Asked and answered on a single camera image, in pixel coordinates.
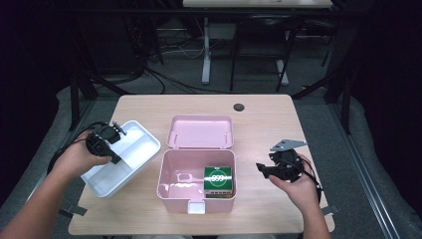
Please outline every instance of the human arm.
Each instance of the human arm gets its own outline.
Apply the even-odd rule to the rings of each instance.
[[[84,139],[90,133],[83,132],[75,143],[58,158],[53,170],[34,192],[24,207],[0,232],[4,238],[50,238],[68,184],[95,165],[110,161],[108,156],[99,157],[88,152]]]
[[[305,171],[311,173],[311,168],[304,163]],[[284,190],[292,202],[302,212],[304,218],[304,239],[330,238],[322,211],[319,208],[316,185],[307,176],[303,175],[294,183],[282,181],[280,178],[270,175],[270,181]]]

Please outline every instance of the pink container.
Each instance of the pink container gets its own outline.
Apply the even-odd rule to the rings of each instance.
[[[177,116],[173,118],[163,155],[157,195],[171,212],[204,214],[231,211],[236,197],[236,160],[233,127],[224,116]],[[232,167],[230,198],[206,198],[204,168]]]

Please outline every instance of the desk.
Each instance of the desk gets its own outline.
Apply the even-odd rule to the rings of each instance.
[[[236,112],[234,104],[245,109]],[[168,212],[156,186],[171,120],[176,115],[223,115],[232,118],[237,161],[237,197],[227,213],[192,215]],[[158,155],[111,198],[96,198],[86,187],[69,231],[75,235],[216,235],[239,233],[299,233],[300,211],[281,189],[265,179],[256,162],[271,165],[270,147],[281,139],[306,140],[293,101],[283,95],[124,96],[112,120],[137,120],[160,142]],[[307,146],[297,152],[312,160]],[[322,194],[321,207],[327,202]],[[325,220],[334,229],[331,216]]]
[[[190,8],[330,8],[330,0],[183,0],[184,7]],[[211,53],[209,51],[209,23],[208,18],[204,21],[204,66],[202,68],[202,84],[210,82]],[[283,68],[283,61],[277,61],[277,69]],[[287,74],[282,78],[282,85],[288,86]]]

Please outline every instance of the label on box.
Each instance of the label on box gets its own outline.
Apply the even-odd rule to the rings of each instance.
[[[204,192],[206,198],[230,198],[233,193],[232,167],[205,167]]]

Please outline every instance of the white container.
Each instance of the white container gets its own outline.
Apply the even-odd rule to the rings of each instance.
[[[157,195],[171,212],[204,214],[229,212],[236,197],[236,160],[233,127],[224,116],[177,116],[173,118],[163,155]],[[204,168],[232,167],[230,198],[206,198]]]
[[[121,126],[120,140],[110,145],[121,161],[95,166],[81,178],[97,197],[111,197],[127,184],[159,151],[160,142],[137,121]]]

